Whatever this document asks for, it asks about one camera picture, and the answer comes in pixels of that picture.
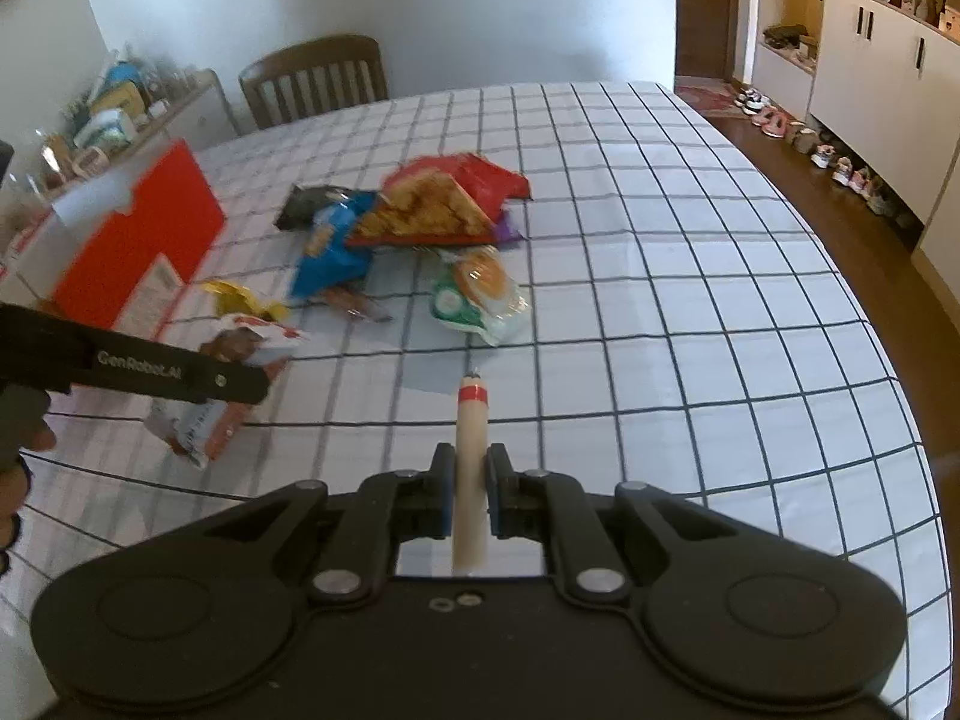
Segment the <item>left hand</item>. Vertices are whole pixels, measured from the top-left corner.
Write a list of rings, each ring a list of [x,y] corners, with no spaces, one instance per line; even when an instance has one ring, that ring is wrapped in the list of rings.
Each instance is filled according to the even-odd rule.
[[[50,397],[43,390],[16,383],[2,388],[2,574],[10,570],[8,551],[20,538],[20,511],[31,489],[31,473],[21,452],[55,447],[55,436],[46,422],[49,406]]]

